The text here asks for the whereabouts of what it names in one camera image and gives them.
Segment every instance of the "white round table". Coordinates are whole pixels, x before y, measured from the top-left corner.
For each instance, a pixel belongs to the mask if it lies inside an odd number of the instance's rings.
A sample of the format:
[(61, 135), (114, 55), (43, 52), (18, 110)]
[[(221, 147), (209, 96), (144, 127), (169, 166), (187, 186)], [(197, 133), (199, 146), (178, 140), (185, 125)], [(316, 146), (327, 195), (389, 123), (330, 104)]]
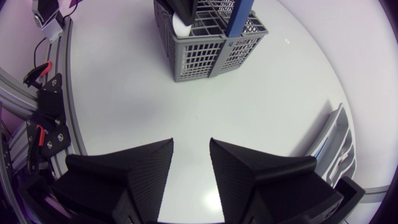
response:
[(83, 1), (72, 15), (72, 88), (89, 155), (174, 138), (159, 221), (223, 222), (211, 137), (280, 156), (311, 146), (344, 91), (310, 34), (276, 0), (243, 66), (175, 83), (148, 0)]

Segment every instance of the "bolt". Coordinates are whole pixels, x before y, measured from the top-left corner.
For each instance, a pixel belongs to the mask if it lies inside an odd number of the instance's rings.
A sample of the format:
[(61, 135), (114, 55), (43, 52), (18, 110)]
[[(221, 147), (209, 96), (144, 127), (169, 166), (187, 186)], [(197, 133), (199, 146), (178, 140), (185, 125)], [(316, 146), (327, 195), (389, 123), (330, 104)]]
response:
[(59, 134), (59, 135), (58, 135), (58, 140), (59, 140), (59, 141), (63, 141), (63, 134)]

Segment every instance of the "blue handle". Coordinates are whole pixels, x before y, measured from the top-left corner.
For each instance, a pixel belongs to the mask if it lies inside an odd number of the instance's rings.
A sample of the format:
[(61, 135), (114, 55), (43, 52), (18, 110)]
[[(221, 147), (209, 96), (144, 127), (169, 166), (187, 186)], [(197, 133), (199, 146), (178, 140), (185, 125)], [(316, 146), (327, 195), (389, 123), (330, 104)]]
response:
[(232, 15), (229, 18), (225, 33), (227, 37), (240, 37), (254, 0), (235, 0)]

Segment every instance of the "black cable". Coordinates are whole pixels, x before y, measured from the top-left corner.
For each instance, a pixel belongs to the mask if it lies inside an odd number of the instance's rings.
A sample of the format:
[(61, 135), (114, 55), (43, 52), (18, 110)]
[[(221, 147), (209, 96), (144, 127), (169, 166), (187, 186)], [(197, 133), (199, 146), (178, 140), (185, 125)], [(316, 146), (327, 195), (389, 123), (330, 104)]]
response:
[(79, 4), (79, 0), (76, 0), (76, 6), (75, 6), (75, 8), (73, 9), (73, 11), (72, 11), (71, 13), (69, 13), (69, 14), (67, 14), (66, 16), (63, 17), (63, 21), (64, 21), (64, 22), (65, 22), (65, 18), (66, 18), (66, 17), (72, 15), (72, 14), (76, 11), (77, 5), (78, 5), (78, 4)]
[(36, 68), (36, 51), (37, 51), (37, 48), (39, 47), (39, 45), (40, 45), (45, 39), (46, 39), (46, 37), (44, 37), (44, 38), (36, 45), (35, 52), (34, 52), (34, 54), (33, 54), (33, 65), (34, 65), (35, 68)]
[(10, 129), (8, 129), (7, 125), (4, 123), (3, 120), (1, 120), (1, 124), (3, 125), (4, 129), (8, 132), (8, 134), (10, 135), (10, 137), (12, 137), (12, 134), (10, 132)]

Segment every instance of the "red lever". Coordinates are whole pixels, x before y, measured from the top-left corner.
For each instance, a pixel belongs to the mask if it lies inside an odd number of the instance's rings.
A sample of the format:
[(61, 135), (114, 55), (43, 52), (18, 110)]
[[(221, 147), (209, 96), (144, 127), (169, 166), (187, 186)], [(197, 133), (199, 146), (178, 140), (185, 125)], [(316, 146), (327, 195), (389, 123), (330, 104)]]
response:
[(40, 139), (39, 139), (39, 146), (44, 145), (44, 136), (45, 136), (45, 131), (44, 128), (41, 127), (40, 125), (36, 126), (36, 129), (40, 128)]
[(48, 63), (47, 67), (43, 70), (42, 73), (40, 73), (41, 77), (45, 76), (45, 74), (47, 74), (51, 70), (51, 66), (52, 66), (51, 62), (47, 61), (47, 63)]

